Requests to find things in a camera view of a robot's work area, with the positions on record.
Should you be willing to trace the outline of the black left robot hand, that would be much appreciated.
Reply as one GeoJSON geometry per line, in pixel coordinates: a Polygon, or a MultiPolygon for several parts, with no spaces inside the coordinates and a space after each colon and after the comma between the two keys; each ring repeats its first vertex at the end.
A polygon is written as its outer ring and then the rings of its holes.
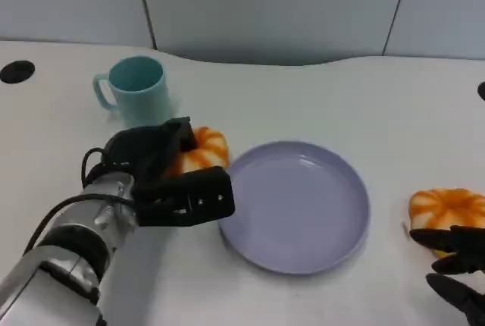
{"type": "Polygon", "coordinates": [[[132,197],[141,227],[191,227],[235,212],[230,175],[219,166],[138,183],[132,197]]]}

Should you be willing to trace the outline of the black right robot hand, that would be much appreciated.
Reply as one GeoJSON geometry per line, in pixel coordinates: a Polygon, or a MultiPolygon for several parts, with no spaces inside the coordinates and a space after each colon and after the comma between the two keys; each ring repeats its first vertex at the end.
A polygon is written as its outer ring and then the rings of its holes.
{"type": "Polygon", "coordinates": [[[448,230],[414,229],[410,237],[423,247],[443,251],[426,275],[429,286],[448,304],[462,312],[469,325],[484,324],[484,295],[452,278],[484,271],[484,229],[452,225],[448,230]]]}

